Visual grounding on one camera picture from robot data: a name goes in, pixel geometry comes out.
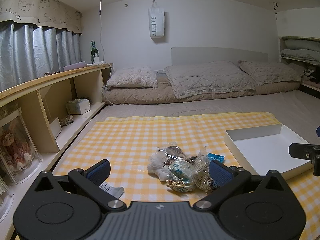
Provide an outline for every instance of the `white tote bag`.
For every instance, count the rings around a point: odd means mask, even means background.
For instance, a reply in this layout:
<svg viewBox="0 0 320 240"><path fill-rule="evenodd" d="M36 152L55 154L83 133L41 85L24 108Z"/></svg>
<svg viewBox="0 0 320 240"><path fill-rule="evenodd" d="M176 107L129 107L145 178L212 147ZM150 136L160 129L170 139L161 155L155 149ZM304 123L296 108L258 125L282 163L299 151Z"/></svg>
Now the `white tote bag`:
<svg viewBox="0 0 320 240"><path fill-rule="evenodd" d="M148 8L150 37L164 37L164 8L158 7L156 2Z"/></svg>

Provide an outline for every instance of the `blue label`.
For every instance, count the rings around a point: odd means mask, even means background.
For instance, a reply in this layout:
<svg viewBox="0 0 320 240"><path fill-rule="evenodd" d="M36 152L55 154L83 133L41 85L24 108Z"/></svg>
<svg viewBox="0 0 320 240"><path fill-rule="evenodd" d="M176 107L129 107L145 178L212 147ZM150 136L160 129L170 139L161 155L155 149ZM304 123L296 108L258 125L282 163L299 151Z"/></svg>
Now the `blue label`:
<svg viewBox="0 0 320 240"><path fill-rule="evenodd" d="M209 160L210 161L212 161L212 160L217 160L217 161L219 161L219 162L221 162L221 163L223 163L223 161L224 161L224 156L222 156L222 155L217 155L217 154L213 154L213 153L208 153L208 158L209 158Z"/></svg>

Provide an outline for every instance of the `metal screw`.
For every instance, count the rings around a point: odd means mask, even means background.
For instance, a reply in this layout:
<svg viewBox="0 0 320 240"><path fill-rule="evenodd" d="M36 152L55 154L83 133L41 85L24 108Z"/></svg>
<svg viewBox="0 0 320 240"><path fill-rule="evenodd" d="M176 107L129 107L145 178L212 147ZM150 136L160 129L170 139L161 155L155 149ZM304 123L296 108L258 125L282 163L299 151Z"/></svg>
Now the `metal screw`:
<svg viewBox="0 0 320 240"><path fill-rule="evenodd" d="M108 207L110 208L121 208L124 203L121 200L111 200L108 202Z"/></svg>
<svg viewBox="0 0 320 240"><path fill-rule="evenodd" d="M209 201L201 200L196 203L196 206L201 209L207 209L210 208L212 204Z"/></svg>

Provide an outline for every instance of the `wall outlet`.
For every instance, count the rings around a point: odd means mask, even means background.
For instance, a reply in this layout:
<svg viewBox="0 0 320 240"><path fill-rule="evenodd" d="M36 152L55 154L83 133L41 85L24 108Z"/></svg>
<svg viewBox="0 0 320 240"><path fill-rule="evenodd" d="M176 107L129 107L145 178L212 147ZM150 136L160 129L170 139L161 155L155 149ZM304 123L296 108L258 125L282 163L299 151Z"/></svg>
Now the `wall outlet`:
<svg viewBox="0 0 320 240"><path fill-rule="evenodd" d="M164 69L154 70L153 72L154 72L155 74L165 73Z"/></svg>

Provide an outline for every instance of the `white wall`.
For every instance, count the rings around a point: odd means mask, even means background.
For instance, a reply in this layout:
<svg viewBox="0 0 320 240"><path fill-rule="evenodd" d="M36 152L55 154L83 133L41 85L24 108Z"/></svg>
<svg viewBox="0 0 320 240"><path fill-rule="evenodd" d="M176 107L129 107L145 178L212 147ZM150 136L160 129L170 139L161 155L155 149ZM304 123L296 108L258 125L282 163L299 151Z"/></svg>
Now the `white wall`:
<svg viewBox="0 0 320 240"><path fill-rule="evenodd" d="M152 0L126 0L102 6L105 61L116 67L171 65L171 47L225 47L269 54L278 61L275 16L272 11L232 0L156 0L166 12L164 38L150 38L148 7ZM99 8L83 13L82 59L90 62L90 42L100 59Z"/></svg>
<svg viewBox="0 0 320 240"><path fill-rule="evenodd" d="M278 12L278 35L320 38L320 8Z"/></svg>

